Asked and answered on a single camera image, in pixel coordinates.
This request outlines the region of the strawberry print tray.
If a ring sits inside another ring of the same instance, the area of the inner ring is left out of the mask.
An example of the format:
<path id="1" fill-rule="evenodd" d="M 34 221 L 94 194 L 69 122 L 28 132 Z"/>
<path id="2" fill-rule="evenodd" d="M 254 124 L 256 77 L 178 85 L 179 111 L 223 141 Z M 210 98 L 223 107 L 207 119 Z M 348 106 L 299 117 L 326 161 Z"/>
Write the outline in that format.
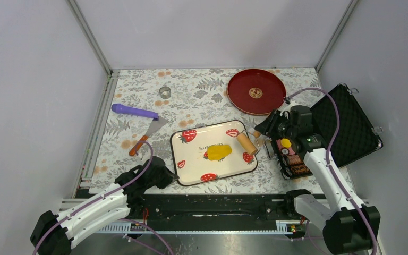
<path id="1" fill-rule="evenodd" d="M 258 146 L 239 120 L 175 132 L 170 145 L 181 186 L 246 174 L 258 167 Z"/>

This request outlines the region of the metal ring cutter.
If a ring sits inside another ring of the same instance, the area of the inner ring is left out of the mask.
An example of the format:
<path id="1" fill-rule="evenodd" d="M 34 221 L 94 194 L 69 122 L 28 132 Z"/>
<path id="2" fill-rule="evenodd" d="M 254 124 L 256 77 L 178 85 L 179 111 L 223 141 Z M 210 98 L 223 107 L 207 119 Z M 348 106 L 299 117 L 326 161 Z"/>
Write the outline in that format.
<path id="1" fill-rule="evenodd" d="M 171 97 L 171 89 L 168 86 L 163 86 L 159 89 L 159 94 L 162 99 L 169 99 Z"/>

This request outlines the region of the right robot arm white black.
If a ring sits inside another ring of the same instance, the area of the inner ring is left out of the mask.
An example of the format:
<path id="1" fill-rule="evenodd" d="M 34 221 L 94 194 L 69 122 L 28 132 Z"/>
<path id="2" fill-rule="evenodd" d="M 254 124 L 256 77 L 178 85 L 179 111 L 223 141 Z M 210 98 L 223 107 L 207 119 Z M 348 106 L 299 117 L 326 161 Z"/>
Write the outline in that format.
<path id="1" fill-rule="evenodd" d="M 274 110 L 254 130 L 273 140 L 289 140 L 328 203 L 324 206 L 308 192 L 296 191 L 284 203 L 284 214 L 291 219 L 302 215 L 312 222 L 321 230 L 332 254 L 367 250 L 376 254 L 380 213 L 376 207 L 367 206 L 343 179 L 331 155 L 331 144 L 314 131 L 311 109 L 296 105 L 288 114 Z"/>

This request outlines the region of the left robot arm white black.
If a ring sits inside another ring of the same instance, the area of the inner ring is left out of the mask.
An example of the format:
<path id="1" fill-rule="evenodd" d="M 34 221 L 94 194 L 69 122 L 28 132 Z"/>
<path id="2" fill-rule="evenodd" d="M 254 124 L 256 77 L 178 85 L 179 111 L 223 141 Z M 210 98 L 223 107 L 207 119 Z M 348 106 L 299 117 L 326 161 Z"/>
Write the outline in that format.
<path id="1" fill-rule="evenodd" d="M 63 212 L 44 212 L 30 235 L 33 254 L 70 254 L 104 226 L 127 216 L 141 216 L 144 193 L 153 186 L 164 189 L 178 179 L 161 158 L 154 156 L 122 173 L 114 183 L 79 205 Z"/>

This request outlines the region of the wooden dough roller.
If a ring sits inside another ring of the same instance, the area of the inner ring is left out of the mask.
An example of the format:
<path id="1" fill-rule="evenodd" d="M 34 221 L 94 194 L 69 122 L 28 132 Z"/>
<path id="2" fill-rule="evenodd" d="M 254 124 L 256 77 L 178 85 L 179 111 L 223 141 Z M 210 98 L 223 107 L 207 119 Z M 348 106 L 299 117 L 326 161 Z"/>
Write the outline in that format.
<path id="1" fill-rule="evenodd" d="M 258 131 L 248 132 L 243 130 L 237 137 L 237 141 L 243 147 L 243 149 L 248 153 L 248 155 L 256 155 L 260 150 L 260 145 L 258 138 L 261 136 L 261 133 Z"/>

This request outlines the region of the yellow dough lump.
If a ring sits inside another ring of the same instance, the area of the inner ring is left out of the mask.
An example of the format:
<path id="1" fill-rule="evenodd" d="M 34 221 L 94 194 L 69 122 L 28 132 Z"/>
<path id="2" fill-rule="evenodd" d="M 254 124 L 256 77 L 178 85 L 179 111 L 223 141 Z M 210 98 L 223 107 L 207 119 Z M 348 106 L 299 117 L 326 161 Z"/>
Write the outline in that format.
<path id="1" fill-rule="evenodd" d="M 212 145 L 207 150 L 207 159 L 211 161 L 221 161 L 232 153 L 232 148 L 228 144 Z"/>

